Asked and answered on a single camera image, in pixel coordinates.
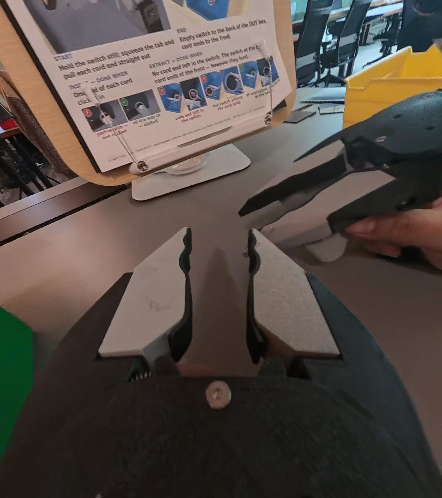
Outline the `white display stand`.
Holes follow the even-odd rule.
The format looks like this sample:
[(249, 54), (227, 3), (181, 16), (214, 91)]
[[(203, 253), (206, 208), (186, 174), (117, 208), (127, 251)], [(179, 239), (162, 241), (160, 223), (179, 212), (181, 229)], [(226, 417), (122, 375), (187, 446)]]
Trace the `white display stand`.
[(131, 197), (149, 201), (201, 183), (243, 171), (248, 156), (229, 144), (131, 182)]

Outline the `instruction sheet on stand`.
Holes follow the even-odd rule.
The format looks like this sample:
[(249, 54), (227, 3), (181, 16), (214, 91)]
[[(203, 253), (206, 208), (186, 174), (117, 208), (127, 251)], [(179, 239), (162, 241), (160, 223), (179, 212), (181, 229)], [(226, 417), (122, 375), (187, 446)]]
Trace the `instruction sheet on stand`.
[(271, 129), (283, 122), (294, 102), (296, 82), (293, 66), (292, 15), (290, 1), (273, 1), (277, 44), (292, 84), (292, 91), (283, 102), (271, 111), (272, 123), (234, 140), (219, 143), (202, 150), (195, 149), (187, 155), (159, 169), (145, 172), (146, 165), (137, 163), (135, 168), (120, 167), (108, 173), (97, 173), (71, 126), (68, 114), (62, 110), (53, 87), (43, 78), (42, 68), (34, 62), (32, 53), (25, 46), (15, 29), (11, 17), (0, 1), (0, 93), (8, 103), (14, 120), (31, 142), (40, 146), (48, 159), (56, 159), (77, 176), (100, 185), (121, 185), (150, 175), (156, 171), (181, 163), (226, 146), (252, 134)]

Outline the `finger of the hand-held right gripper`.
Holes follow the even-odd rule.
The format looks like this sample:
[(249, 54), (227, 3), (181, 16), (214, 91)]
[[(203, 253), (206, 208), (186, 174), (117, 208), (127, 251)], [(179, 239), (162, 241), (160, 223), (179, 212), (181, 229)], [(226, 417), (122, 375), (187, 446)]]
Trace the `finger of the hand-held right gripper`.
[(259, 233), (284, 252), (301, 252), (320, 263), (341, 258), (348, 239), (334, 233), (326, 219), (290, 212), (259, 229)]
[(320, 193), (329, 193), (333, 185), (338, 185), (338, 193), (351, 193), (345, 188), (344, 181), (351, 176), (352, 180), (365, 179), (366, 173), (380, 171), (386, 177), (386, 183), (374, 187), (366, 194), (352, 194), (352, 200), (346, 201), (343, 206), (333, 208), (329, 218), (367, 218), (396, 213), (396, 181), (387, 173), (387, 166), (383, 161), (374, 162), (373, 159), (348, 159), (345, 153), (339, 153), (320, 163), (321, 155), (314, 153), (302, 157), (292, 165), (292, 171), (280, 175), (252, 195), (240, 208), (238, 214), (243, 217), (258, 211), (269, 204), (288, 200), (297, 194), (310, 194), (303, 207)]

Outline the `dark square pad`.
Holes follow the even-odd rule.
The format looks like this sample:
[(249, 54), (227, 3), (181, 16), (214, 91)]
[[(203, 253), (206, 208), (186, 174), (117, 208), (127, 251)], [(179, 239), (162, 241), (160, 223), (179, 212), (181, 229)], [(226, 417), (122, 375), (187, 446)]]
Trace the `dark square pad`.
[(317, 110), (314, 109), (297, 109), (292, 111), (287, 118), (284, 120), (284, 123), (297, 124), (305, 119), (308, 119), (316, 114)]

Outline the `yellow plastic bin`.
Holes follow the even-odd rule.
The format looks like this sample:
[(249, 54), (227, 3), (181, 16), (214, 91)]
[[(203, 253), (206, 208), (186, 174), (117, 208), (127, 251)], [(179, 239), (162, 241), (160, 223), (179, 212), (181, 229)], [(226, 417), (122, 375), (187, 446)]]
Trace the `yellow plastic bin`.
[(442, 90), (442, 54), (435, 45), (417, 53), (405, 47), (345, 82), (343, 128), (348, 128), (411, 96)]

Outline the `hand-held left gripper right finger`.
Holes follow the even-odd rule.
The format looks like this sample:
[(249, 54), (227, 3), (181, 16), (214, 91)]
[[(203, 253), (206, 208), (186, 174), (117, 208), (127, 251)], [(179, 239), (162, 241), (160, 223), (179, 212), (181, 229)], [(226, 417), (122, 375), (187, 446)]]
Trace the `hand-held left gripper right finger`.
[(248, 232), (246, 342), (253, 364), (338, 359), (339, 348), (305, 270), (255, 229)]

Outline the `grey flat panel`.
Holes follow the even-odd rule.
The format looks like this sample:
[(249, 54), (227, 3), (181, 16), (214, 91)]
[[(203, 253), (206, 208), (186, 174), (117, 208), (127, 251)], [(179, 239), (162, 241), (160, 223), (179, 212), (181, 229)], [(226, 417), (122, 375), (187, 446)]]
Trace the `grey flat panel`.
[(321, 88), (312, 95), (302, 98), (300, 102), (312, 105), (322, 103), (343, 105), (345, 103), (346, 90), (347, 88), (345, 86)]

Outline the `black office chair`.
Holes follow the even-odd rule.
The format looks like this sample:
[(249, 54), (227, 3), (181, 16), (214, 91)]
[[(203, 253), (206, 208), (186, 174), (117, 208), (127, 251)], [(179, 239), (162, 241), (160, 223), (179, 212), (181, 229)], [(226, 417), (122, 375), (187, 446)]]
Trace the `black office chair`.
[(372, 1), (352, 1), (343, 22), (336, 22), (330, 33), (331, 41), (322, 43), (320, 72), (327, 70), (318, 83), (345, 85), (344, 78), (351, 75), (358, 55), (361, 31)]
[(295, 49), (297, 87), (307, 86), (319, 76), (322, 40), (333, 1), (308, 1)]

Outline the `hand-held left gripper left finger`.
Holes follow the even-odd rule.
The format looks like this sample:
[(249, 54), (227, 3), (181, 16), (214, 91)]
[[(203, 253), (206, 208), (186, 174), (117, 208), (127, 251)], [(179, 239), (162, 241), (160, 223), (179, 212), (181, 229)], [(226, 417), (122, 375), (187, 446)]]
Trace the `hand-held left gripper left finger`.
[(101, 358), (178, 362), (192, 341), (192, 230), (183, 227), (135, 267), (99, 347)]

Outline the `person's right hand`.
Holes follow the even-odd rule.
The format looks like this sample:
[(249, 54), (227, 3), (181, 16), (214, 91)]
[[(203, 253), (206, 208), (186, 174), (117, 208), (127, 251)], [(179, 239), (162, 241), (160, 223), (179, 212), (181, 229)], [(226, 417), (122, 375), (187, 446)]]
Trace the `person's right hand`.
[(442, 271), (442, 196), (423, 209), (368, 217), (345, 232), (385, 257), (400, 258), (405, 248), (417, 247), (428, 263)]

